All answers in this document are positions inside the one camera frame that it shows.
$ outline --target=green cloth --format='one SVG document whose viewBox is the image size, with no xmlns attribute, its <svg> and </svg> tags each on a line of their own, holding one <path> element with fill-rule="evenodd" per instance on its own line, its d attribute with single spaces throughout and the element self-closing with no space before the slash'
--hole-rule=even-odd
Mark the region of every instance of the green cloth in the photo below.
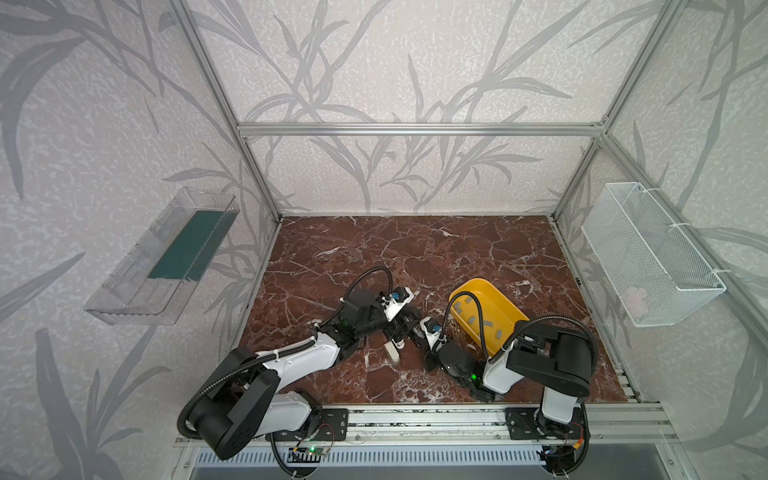
<svg viewBox="0 0 768 480">
<path fill-rule="evenodd" d="M 199 210 L 149 273 L 149 278 L 199 282 L 227 235 L 237 212 Z"/>
</svg>

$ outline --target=metal grate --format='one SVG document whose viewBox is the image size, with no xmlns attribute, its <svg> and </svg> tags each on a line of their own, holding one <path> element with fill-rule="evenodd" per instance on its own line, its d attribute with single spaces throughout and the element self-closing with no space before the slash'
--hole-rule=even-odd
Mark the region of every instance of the metal grate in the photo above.
<svg viewBox="0 0 768 480">
<path fill-rule="evenodd" d="M 287 447 L 280 453 L 288 465 Z M 386 467 L 430 465 L 543 465 L 536 452 L 538 445 L 389 445 L 336 446 L 322 457 L 319 465 L 333 467 Z M 269 447 L 246 447 L 229 460 L 222 461 L 208 448 L 197 456 L 198 468 L 204 467 L 273 467 L 275 460 Z M 301 463 L 295 466 L 311 466 Z"/>
<path fill-rule="evenodd" d="M 725 291 L 680 224 L 638 182 L 605 184 L 581 229 L 637 326 L 673 325 Z"/>
</svg>

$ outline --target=clear plastic tray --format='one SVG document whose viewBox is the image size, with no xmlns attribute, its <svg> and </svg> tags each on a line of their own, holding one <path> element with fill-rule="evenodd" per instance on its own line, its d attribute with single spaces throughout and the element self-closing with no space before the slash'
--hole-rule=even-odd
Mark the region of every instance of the clear plastic tray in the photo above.
<svg viewBox="0 0 768 480">
<path fill-rule="evenodd" d="M 182 188 L 85 310 L 111 325 L 173 325 L 239 212 L 232 194 Z"/>
</svg>

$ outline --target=black mounting plate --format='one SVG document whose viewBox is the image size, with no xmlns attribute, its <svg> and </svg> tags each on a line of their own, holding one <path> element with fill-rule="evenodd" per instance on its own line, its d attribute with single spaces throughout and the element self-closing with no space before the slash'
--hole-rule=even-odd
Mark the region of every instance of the black mounting plate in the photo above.
<svg viewBox="0 0 768 480">
<path fill-rule="evenodd" d="M 347 420 L 349 420 L 349 410 L 347 409 L 322 409 L 320 410 L 320 424 L 327 423 L 333 429 L 333 441 L 341 442 L 346 440 Z M 277 442 L 298 442 L 303 438 L 301 432 L 280 430 L 274 432 Z M 322 427 L 315 435 L 313 440 L 330 442 L 332 433 L 328 427 Z"/>
<path fill-rule="evenodd" d="M 507 420 L 507 430 L 511 440 L 542 440 L 547 439 L 536 431 L 536 419 L 534 414 L 538 406 L 513 407 L 504 410 L 504 418 Z M 581 431 L 575 424 L 584 425 L 584 415 L 581 407 L 574 407 L 574 415 L 568 424 L 568 438 L 578 440 Z"/>
</svg>

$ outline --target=brown marble surface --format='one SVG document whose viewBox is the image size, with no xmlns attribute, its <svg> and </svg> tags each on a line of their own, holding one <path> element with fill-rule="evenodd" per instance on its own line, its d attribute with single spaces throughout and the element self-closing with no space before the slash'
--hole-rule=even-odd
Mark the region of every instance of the brown marble surface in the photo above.
<svg viewBox="0 0 768 480">
<path fill-rule="evenodd" d="M 349 283 L 382 264 L 396 286 L 417 293 L 412 305 L 423 316 L 441 316 L 448 295 L 480 276 L 529 318 L 560 313 L 591 322 L 546 217 L 291 217 L 277 237 L 240 345 L 274 349 L 305 339 L 313 323 L 339 305 Z M 386 276 L 373 274 L 363 286 L 384 289 Z M 456 323 L 449 334 L 478 353 L 479 346 Z M 342 364 L 288 389 L 305 389 L 326 404 L 475 402 L 442 370 L 427 373 L 409 340 L 397 365 L 384 342 L 381 333 L 370 336 Z M 600 348 L 590 401 L 625 402 L 602 343 Z M 523 379 L 504 401 L 539 402 L 541 389 Z"/>
</svg>

